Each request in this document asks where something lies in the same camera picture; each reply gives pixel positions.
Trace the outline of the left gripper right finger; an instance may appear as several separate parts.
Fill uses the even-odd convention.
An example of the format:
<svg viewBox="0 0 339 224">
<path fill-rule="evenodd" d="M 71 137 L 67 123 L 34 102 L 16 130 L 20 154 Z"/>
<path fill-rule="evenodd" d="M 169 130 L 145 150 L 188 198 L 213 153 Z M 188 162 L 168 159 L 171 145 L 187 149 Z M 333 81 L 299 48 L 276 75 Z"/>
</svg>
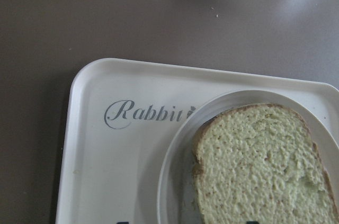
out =
<svg viewBox="0 0 339 224">
<path fill-rule="evenodd" d="M 259 224 L 258 221 L 247 221 L 246 224 Z"/>
</svg>

